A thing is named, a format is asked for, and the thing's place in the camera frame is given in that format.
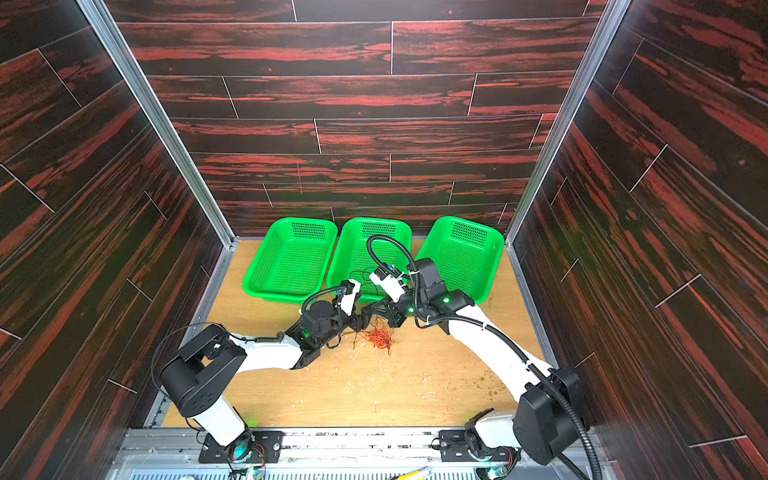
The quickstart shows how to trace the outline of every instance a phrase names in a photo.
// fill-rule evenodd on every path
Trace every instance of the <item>tangled orange wires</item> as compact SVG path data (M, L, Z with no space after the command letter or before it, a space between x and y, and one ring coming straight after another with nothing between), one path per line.
M392 352L390 349L392 348L392 329L387 327L386 323L383 323L383 326L379 326L379 320L382 319L381 316L376 317L376 321L372 323L370 326L373 327L373 331L366 331L363 330L362 332L359 332L360 335L369 342L373 344L374 347L377 349L386 349L387 355L392 355ZM344 335L349 335L353 332L347 332L344 333ZM357 334L355 333L355 339L353 340L352 348L354 349L357 344Z

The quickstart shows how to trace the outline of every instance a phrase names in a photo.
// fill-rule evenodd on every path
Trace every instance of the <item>green basket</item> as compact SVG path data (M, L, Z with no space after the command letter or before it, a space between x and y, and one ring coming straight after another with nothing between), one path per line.
M301 304L320 290L339 229L314 218L283 218L266 233L243 290L270 302Z
M368 254L366 243L368 237L376 234L392 237L411 250L412 231L407 223L381 218L353 218L347 221L341 230L341 237L336 245L336 253L333 254L333 261L326 279L328 286L339 285L342 280L353 278L362 284L361 302L377 302L384 297L384 290L373 285L369 278L376 264ZM373 242L373 251L382 262L394 265L398 270L403 271L408 266L406 256L391 243L376 240Z
M457 217L435 222L416 259L430 258L448 290L460 289L475 303L491 293L504 237L491 227Z

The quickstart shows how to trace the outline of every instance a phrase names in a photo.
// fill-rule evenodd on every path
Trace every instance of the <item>mounting plate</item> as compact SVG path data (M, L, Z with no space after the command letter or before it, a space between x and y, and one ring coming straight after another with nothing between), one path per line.
M469 454L469 447L464 440L464 430L440 430L440 458L444 462L477 462L478 459ZM509 453L503 447L493 451L488 462L508 462Z
M253 444L264 448L264 463L277 463L283 447L283 433L280 430L254 430L251 432ZM227 463L227 454L209 434L205 435L203 448L200 450L199 463ZM245 463L261 463L258 454L252 455Z

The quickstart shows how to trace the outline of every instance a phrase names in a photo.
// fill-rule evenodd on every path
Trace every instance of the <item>wood grain wall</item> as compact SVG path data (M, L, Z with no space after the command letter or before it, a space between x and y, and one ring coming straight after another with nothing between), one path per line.
M766 25L634 0L515 239L627 480L768 478Z
M0 6L0 478L100 478L221 244L74 0Z
M604 7L107 4L241 236L289 215L504 230Z

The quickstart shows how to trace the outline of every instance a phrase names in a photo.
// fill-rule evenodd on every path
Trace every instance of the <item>wooden floor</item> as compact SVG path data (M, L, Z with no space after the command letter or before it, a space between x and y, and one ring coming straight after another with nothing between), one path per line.
M414 256L422 244L413 241ZM273 336L296 322L299 306L243 291L259 245L240 243L208 320L232 333ZM515 342L542 358L506 255L482 308ZM456 426L487 408L516 407L498 377L440 328L419 330L409 320L392 335L392 355L360 338L353 348L353 338L344 336L338 348L323 349L303 370L241 373L224 395L251 426ZM186 423L171 407L163 425Z

